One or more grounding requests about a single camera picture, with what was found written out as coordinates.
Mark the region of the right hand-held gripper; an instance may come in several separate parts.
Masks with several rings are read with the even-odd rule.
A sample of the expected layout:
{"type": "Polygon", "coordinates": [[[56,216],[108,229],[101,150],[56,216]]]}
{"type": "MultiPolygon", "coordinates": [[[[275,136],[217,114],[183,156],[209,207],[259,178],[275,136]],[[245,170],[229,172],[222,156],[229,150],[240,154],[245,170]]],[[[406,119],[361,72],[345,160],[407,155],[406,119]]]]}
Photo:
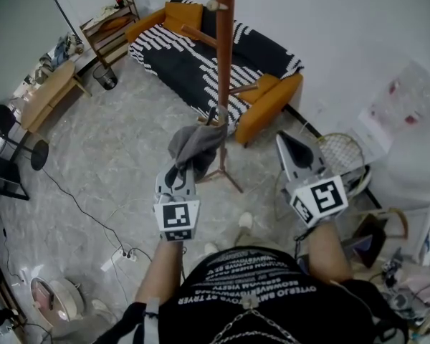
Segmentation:
{"type": "Polygon", "coordinates": [[[287,176],[288,204],[306,227],[317,226],[348,207],[341,176],[316,176],[328,165],[315,139],[296,133],[278,133],[276,146],[281,168],[287,176]]]}

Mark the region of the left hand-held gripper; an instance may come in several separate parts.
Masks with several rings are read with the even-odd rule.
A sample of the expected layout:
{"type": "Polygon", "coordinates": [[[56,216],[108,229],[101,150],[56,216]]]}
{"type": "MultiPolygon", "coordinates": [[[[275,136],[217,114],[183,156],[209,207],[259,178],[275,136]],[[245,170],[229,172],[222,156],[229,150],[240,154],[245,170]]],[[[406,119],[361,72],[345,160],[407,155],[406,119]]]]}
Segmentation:
{"type": "Polygon", "coordinates": [[[195,237],[201,201],[195,197],[194,170],[182,173],[180,196],[173,194],[176,167],[165,166],[156,176],[153,211],[158,230],[167,242],[184,242],[195,237]]]}

